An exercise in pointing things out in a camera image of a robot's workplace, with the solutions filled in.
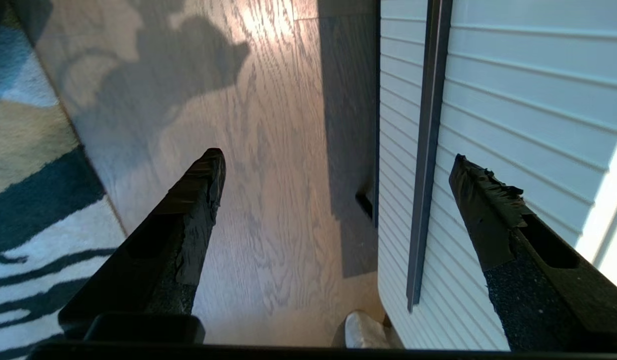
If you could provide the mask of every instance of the wood grain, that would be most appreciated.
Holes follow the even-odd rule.
[[[19,11],[30,2],[18,0]],[[73,34],[75,19],[58,15],[91,7],[103,26],[89,32]],[[354,200],[375,144],[353,136],[338,149],[333,137],[373,131],[355,118],[368,105],[347,95],[359,91],[352,76],[375,80],[364,61],[348,63],[368,49],[326,60],[350,68],[336,86],[357,109],[329,135],[320,27],[294,22],[291,0],[53,0],[52,9],[36,50],[126,230],[207,148],[224,152],[224,194],[193,309],[208,344],[329,346],[350,311],[382,319],[368,251],[357,276],[343,265],[343,251],[357,251],[345,244],[376,236]],[[351,21],[334,27],[329,46],[375,46],[356,39],[366,20]],[[332,161],[345,153],[357,156]],[[352,157],[362,160],[334,173],[349,174],[336,189],[329,171]]]

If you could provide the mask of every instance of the black bar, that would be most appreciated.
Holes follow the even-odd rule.
[[[375,24],[375,182],[373,183],[373,225],[378,228],[380,219],[380,42],[382,39],[382,5],[381,1],[375,2],[375,15],[377,16],[377,23]]]
[[[160,343],[53,342],[37,346],[30,360],[101,359],[382,359],[382,360],[617,360],[617,353],[430,351],[398,349],[284,348]]]
[[[409,312],[413,310],[413,305],[420,302],[452,7],[453,0],[429,0],[428,2],[413,194],[413,221],[406,280]]]

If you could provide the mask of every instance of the white wall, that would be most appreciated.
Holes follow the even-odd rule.
[[[400,86],[398,94],[419,103],[419,87],[386,73],[420,84],[420,66],[392,57],[422,64],[425,23],[387,18],[425,19],[427,2],[381,6],[380,84]],[[448,185],[455,154],[524,189],[529,207],[617,284],[617,0],[454,0],[451,24],[422,297],[413,314],[405,293],[419,108],[406,112],[408,102],[381,92],[379,290],[409,348],[505,350]]]

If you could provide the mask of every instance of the sunlight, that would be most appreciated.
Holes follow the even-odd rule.
[[[178,13],[169,14],[168,21],[173,29],[178,29],[186,19],[204,16],[217,28],[230,29],[226,36],[233,43],[261,39],[281,41],[293,36],[293,22],[288,21],[287,18],[287,16],[292,17],[292,14],[285,14],[286,7],[277,2],[271,5],[272,9],[251,7],[248,3],[243,4],[246,7],[243,10],[224,9],[224,7],[230,6],[230,4],[208,6],[197,0],[185,0],[182,10]]]
[[[617,148],[575,250],[617,285]]]

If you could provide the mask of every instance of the zebra print rug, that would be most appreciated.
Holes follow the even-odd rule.
[[[0,360],[61,337],[59,310],[124,239],[8,11],[0,27]]]

